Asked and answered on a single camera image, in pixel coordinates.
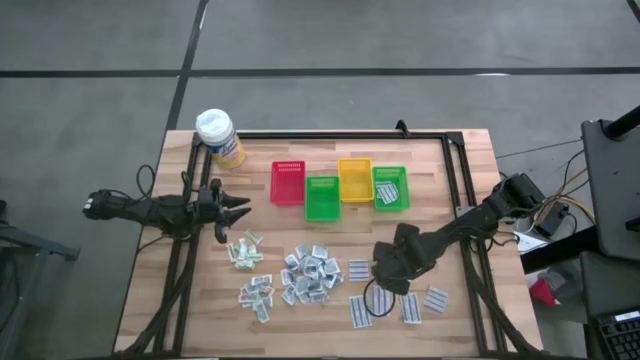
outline white lid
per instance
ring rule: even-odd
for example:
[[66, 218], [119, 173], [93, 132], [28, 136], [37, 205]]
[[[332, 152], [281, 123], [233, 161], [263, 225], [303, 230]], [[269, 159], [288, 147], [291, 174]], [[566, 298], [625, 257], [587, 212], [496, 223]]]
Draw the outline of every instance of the white lid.
[[226, 139], [233, 131], [233, 124], [226, 112], [209, 109], [196, 118], [196, 130], [205, 143]]

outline red object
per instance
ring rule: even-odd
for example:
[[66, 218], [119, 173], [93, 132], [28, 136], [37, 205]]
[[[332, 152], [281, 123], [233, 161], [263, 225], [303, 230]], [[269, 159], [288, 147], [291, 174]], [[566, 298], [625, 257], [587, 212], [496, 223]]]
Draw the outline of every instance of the red object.
[[274, 161], [271, 165], [271, 202], [304, 204], [304, 161]]
[[550, 306], [556, 306], [556, 300], [553, 298], [551, 294], [551, 289], [549, 289], [549, 285], [544, 279], [538, 279], [531, 287], [529, 288], [529, 294], [533, 299], [536, 299], [544, 304]]

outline green basket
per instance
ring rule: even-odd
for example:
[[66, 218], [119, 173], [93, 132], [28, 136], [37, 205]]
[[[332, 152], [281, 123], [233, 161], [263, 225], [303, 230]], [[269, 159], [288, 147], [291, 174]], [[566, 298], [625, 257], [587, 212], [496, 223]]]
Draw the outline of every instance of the green basket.
[[[385, 204], [378, 197], [377, 183], [390, 181], [398, 190], [398, 199], [392, 203]], [[373, 187], [375, 198], [373, 203], [376, 210], [381, 211], [401, 211], [411, 206], [409, 201], [409, 185], [407, 184], [407, 169], [404, 166], [374, 166], [373, 167]]]
[[307, 221], [337, 221], [340, 215], [340, 179], [337, 176], [307, 177], [304, 202]]

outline yellow basket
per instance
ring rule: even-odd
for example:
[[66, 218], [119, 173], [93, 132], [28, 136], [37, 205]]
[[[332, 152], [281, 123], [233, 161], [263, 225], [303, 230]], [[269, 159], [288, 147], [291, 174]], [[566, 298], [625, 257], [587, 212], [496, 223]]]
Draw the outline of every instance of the yellow basket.
[[338, 160], [340, 176], [340, 200], [342, 202], [367, 202], [373, 200], [373, 176], [371, 159]]

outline red basket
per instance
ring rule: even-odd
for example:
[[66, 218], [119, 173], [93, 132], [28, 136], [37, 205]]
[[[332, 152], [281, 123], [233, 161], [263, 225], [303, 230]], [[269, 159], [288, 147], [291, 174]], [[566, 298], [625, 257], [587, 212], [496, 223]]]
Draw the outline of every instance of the red basket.
[[304, 204], [304, 161], [274, 161], [271, 165], [271, 202]]

